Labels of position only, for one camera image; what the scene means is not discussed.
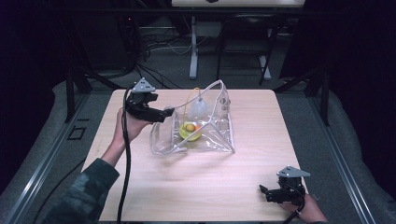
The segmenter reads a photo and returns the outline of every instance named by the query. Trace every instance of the human arm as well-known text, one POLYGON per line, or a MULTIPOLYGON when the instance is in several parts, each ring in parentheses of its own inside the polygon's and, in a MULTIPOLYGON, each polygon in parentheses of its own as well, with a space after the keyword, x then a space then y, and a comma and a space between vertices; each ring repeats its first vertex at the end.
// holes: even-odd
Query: human arm
MULTIPOLYGON (((150 122, 126 114, 128 138, 133 141, 150 122)), ((101 159, 96 159, 75 180, 66 194, 50 209, 42 223, 97 223, 108 191, 119 173, 114 168, 125 149, 122 109, 117 115, 113 139, 101 159)))
MULTIPOLYGON (((305 194, 305 205, 301 214, 299 214, 300 220, 305 223, 328 223, 327 218, 321 212, 317 202, 309 195, 305 194)), ((298 206, 288 202, 280 203, 279 206, 287 211, 295 212, 298 206)))

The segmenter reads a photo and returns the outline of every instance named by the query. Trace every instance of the long sleeve shirt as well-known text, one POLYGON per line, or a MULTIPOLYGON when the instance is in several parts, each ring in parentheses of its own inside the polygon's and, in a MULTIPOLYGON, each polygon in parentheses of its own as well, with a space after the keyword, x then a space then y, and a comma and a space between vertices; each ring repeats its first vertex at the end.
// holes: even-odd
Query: long sleeve shirt
POLYGON ((96 159, 78 176, 42 223, 97 223, 108 191, 119 176, 114 167, 96 159))

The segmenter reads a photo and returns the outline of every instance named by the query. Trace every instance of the light wood tabletop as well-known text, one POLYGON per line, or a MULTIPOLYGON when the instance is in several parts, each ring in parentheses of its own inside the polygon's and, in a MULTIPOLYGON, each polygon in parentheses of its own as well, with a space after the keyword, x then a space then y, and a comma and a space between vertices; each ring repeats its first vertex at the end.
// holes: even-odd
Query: light wood tabletop
POLYGON ((172 0, 173 7, 303 7, 305 0, 172 0))
MULTIPOLYGON (((186 102, 191 90, 156 90, 152 108, 186 102)), ((84 168, 110 144, 124 90, 114 91, 93 140, 84 168)), ((132 168, 123 206, 124 221, 275 221, 286 213, 268 203, 259 185, 279 189, 276 172, 299 168, 276 96, 268 90, 228 90, 235 153, 188 152, 153 155, 151 127, 131 143, 132 168)), ((117 219, 125 175, 125 153, 116 169, 120 178, 108 194, 102 221, 117 219)))

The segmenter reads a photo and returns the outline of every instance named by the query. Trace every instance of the black chair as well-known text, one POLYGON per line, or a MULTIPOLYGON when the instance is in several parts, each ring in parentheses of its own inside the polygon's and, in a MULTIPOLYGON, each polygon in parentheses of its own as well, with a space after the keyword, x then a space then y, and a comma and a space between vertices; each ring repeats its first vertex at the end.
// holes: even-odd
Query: black chair
POLYGON ((262 76, 260 85, 264 80, 264 74, 271 58, 273 45, 279 29, 285 23, 285 19, 275 15, 236 15, 223 22, 219 34, 218 68, 217 79, 220 77, 220 68, 260 68, 262 76), (260 62, 259 57, 265 57, 265 65, 262 66, 221 66, 221 58, 226 53, 240 53, 254 55, 260 62))

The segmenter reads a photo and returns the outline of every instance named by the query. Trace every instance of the transparent bag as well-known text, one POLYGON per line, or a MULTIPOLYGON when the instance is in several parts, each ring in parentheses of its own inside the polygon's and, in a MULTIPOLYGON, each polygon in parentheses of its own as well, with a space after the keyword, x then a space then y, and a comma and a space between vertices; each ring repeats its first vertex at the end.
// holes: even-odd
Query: transparent bag
POLYGON ((230 99, 223 82, 218 80, 202 91, 192 91, 186 99, 186 104, 174 107, 171 117, 153 125, 151 152, 155 155, 189 151, 235 153, 230 99))

